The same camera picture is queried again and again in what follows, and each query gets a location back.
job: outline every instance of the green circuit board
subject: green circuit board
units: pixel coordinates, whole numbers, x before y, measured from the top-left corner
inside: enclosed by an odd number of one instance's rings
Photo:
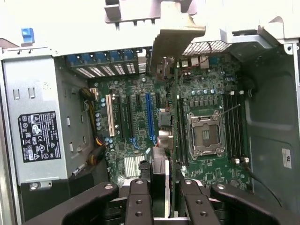
[[[212,115],[215,110],[222,113],[224,93],[239,89],[237,73],[240,66],[236,60],[214,57],[209,65],[206,69],[179,68],[177,95],[182,99],[182,126],[185,131],[188,129],[188,113],[192,112],[197,116]],[[105,154],[108,173],[111,181],[121,186],[126,178],[139,175],[137,168],[133,168],[135,160],[150,160],[150,149],[157,144],[155,138],[159,130],[157,109],[172,104],[167,102],[172,90],[168,89],[168,82],[157,81],[151,75],[103,77],[93,79],[89,85],[90,88],[97,88],[99,93],[99,100],[94,103],[98,113],[97,132],[103,136],[108,146]],[[116,127],[116,135],[111,138],[105,101],[108,94],[113,96],[112,108]],[[149,132],[147,108],[149,98],[153,115],[152,136]],[[246,140],[246,133],[243,134],[243,139]],[[185,152],[187,164],[182,167],[185,177],[200,180],[206,185],[235,181],[241,189],[247,188],[249,176],[241,166],[234,165],[228,159],[227,150],[219,157],[212,155],[195,158],[191,156],[188,148]]]

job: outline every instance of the black label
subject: black label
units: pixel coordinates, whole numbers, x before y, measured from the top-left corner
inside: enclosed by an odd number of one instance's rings
[[[55,111],[20,115],[18,123],[23,162],[61,158]]]

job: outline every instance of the cpu socket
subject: cpu socket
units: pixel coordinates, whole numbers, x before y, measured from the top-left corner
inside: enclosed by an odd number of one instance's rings
[[[189,138],[189,151],[193,158],[198,156],[215,155],[219,157],[224,153],[222,118],[216,110],[210,116],[187,115]]]

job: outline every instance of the motherboard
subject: motherboard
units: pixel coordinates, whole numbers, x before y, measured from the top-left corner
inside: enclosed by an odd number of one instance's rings
[[[249,188],[249,176],[239,162],[248,153],[239,62],[210,57],[205,68],[180,63],[177,70],[176,104],[170,100],[174,87],[154,75],[90,80],[97,93],[97,133],[108,148],[110,180],[121,186],[140,175],[140,162],[151,160],[151,148],[160,146],[161,127],[172,126],[171,113],[160,109],[176,105],[176,163],[184,177],[206,186]]]

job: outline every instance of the black cable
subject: black cable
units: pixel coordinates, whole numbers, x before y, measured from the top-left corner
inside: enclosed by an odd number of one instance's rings
[[[275,195],[275,193],[261,180],[259,179],[252,171],[251,169],[245,164],[243,163],[243,166],[245,168],[245,170],[248,172],[249,176],[252,177],[254,180],[256,180],[257,182],[259,182],[265,189],[267,189],[273,196],[274,198],[277,200],[278,204],[280,205],[280,207],[282,207],[281,201],[277,198],[277,196]]]

